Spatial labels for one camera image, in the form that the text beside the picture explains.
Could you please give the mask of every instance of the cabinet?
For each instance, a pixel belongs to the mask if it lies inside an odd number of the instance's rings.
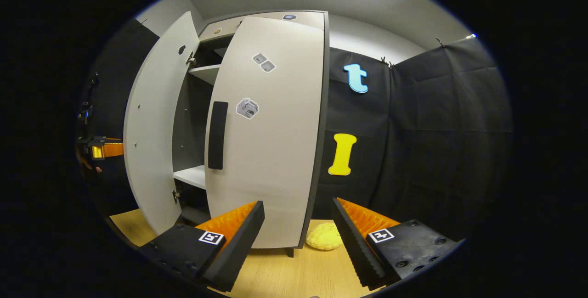
[[[216,62],[198,51],[213,45],[220,49]],[[322,156],[328,51],[328,17],[318,11],[234,17],[200,36],[188,12],[163,34],[139,70],[124,120],[130,186],[158,235],[182,212],[177,179],[205,189],[212,217],[263,200],[254,248],[302,247]],[[189,69],[191,53],[206,65]],[[172,135],[185,77],[214,87],[204,164],[174,173]],[[248,108],[239,110],[243,101]]]

